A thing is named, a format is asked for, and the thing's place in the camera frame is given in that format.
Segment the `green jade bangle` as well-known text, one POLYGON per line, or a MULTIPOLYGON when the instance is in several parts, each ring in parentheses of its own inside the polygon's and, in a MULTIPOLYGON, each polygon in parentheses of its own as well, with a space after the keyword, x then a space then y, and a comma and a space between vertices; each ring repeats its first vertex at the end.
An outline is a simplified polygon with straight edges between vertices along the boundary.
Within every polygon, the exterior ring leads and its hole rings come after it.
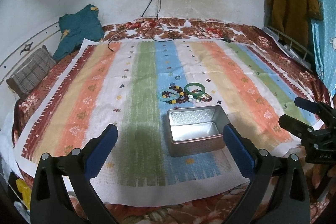
POLYGON ((186 94, 191 94, 193 96, 201 96, 205 94, 205 87, 201 83, 188 83, 184 87, 184 91, 186 94))

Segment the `yellow plastic bag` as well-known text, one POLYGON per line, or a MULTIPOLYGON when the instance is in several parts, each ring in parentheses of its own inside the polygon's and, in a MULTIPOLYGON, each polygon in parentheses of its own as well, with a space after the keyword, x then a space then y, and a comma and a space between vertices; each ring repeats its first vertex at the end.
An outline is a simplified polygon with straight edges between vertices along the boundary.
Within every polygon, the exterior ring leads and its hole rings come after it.
POLYGON ((19 192, 22 194, 23 203, 26 205, 28 209, 31 207, 31 188, 26 184, 25 181, 18 178, 16 181, 17 188, 19 192))

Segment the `light blue dotted curtain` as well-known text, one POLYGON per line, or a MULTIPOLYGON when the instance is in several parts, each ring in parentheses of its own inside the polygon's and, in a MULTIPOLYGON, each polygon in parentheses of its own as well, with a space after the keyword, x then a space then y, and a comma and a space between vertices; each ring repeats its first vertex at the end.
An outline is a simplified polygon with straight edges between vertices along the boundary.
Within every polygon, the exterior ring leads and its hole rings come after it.
POLYGON ((332 96, 335 95, 335 0, 318 0, 322 20, 311 21, 315 70, 332 96))

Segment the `silver metal tin box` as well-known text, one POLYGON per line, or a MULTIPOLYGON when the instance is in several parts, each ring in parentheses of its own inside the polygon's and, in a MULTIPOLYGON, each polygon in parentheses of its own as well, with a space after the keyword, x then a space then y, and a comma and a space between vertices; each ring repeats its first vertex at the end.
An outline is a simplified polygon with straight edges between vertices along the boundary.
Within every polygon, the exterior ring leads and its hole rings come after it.
POLYGON ((225 147, 223 129, 230 120, 221 106, 171 109, 166 119, 165 139, 172 157, 212 152, 225 147))

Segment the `mustard brown hanging garment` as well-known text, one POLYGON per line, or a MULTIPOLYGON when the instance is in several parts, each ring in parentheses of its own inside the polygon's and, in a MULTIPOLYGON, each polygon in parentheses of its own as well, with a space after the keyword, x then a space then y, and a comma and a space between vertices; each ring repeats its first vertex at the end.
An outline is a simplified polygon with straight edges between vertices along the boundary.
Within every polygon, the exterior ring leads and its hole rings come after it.
POLYGON ((309 42, 309 23, 321 20, 318 0, 265 0, 270 8, 269 25, 303 47, 309 42))

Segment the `striped colourful woven cloth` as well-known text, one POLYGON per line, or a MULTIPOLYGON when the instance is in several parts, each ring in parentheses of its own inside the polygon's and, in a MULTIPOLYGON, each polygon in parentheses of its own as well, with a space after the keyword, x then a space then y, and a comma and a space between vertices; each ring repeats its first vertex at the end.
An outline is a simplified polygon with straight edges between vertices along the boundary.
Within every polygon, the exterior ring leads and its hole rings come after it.
POLYGON ((165 141, 171 109, 221 106, 240 134, 276 156, 298 145, 280 128, 287 114, 313 127, 294 105, 313 94, 254 45, 218 40, 86 41, 25 125, 15 160, 34 176, 41 155, 69 154, 113 124, 118 140, 91 183, 104 202, 137 207, 184 203, 228 191, 246 179, 226 147, 172 157, 165 141), (201 83, 201 96, 186 94, 201 83))

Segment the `grey plaid pillow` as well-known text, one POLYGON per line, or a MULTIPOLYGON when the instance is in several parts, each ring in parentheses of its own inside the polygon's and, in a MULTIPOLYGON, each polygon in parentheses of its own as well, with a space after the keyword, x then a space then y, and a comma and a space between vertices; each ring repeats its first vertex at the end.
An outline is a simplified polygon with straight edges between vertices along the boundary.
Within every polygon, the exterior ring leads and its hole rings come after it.
POLYGON ((55 65, 56 61, 52 58, 47 47, 43 45, 6 79, 6 83, 21 99, 25 99, 55 65))

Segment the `white metal bed headboard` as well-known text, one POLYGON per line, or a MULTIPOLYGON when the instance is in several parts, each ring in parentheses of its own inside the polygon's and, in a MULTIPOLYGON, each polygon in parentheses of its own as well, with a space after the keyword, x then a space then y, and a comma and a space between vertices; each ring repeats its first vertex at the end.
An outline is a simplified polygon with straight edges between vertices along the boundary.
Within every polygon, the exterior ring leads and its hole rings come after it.
POLYGON ((54 54, 60 42, 61 32, 58 17, 49 20, 29 31, 15 41, 7 49, 1 50, 1 84, 17 69, 34 51, 46 46, 50 54, 54 54))

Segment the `teal blue garment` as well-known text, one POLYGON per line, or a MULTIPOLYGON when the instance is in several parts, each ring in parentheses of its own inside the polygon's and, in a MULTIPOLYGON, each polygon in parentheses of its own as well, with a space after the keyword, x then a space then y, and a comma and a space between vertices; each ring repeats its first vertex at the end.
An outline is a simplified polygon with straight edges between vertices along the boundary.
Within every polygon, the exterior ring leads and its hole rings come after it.
POLYGON ((62 36, 52 56, 57 62, 78 50, 84 39, 99 42, 104 37, 104 31, 98 19, 98 7, 91 4, 75 14, 65 14, 60 17, 59 28, 62 36))

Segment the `white metal bed rail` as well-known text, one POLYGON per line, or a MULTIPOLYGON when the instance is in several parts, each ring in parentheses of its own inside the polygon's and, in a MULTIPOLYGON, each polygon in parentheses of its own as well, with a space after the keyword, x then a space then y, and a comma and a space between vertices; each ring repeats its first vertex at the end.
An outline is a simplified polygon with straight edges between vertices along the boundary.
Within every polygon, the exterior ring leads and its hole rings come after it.
POLYGON ((314 56, 311 51, 292 39, 290 36, 271 26, 263 27, 262 30, 275 41, 283 53, 303 65, 309 71, 312 71, 312 64, 310 61, 313 60, 314 56))

